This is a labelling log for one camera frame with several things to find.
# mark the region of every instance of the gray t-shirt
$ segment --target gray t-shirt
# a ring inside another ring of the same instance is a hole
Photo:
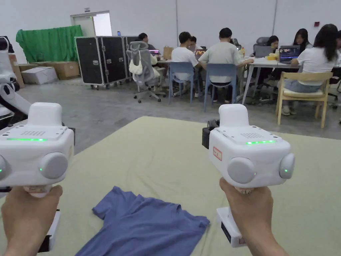
[[[240,56],[235,45],[228,42],[220,42],[211,46],[199,59],[203,63],[234,64],[239,65],[244,60]],[[213,83],[231,82],[230,76],[210,76]]]

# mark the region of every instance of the table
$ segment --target table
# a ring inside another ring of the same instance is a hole
[[[256,79],[255,79],[255,87],[257,88],[257,83],[258,83],[259,75],[261,73],[261,68],[300,69],[301,67],[301,65],[294,67],[289,64],[280,63],[277,60],[267,60],[266,58],[250,57],[250,59],[254,59],[254,62],[248,65],[249,66],[248,75],[247,75],[247,81],[246,81],[246,86],[245,86],[245,91],[244,91],[243,101],[242,101],[243,105],[245,103],[246,95],[249,89],[252,72],[254,68],[258,68]]]
[[[103,226],[92,207],[116,185],[207,216],[211,225],[192,256],[250,256],[247,248],[231,248],[217,221],[216,208],[228,202],[219,187],[221,175],[201,145],[206,125],[141,117],[76,155],[61,182],[64,193],[55,248],[41,255],[75,255]],[[336,149],[341,141],[275,134],[290,142],[296,155],[293,178],[271,187],[277,241],[289,255],[340,255],[341,172]],[[0,252],[4,252],[6,239],[0,225]]]

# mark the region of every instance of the green cloth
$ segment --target green cloth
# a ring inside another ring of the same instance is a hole
[[[75,37],[82,37],[80,25],[42,30],[19,30],[16,41],[27,62],[78,61]]]

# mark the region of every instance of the headrest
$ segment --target headrest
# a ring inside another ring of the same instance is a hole
[[[268,42],[270,37],[260,37],[257,39],[256,43],[257,44],[266,44]]]
[[[130,49],[132,51],[148,50],[148,44],[143,41],[131,42]]]

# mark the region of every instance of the jeans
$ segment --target jeans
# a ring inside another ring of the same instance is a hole
[[[301,84],[297,80],[285,79],[284,88],[297,93],[315,93],[321,86]],[[288,105],[288,100],[283,100],[283,105]]]

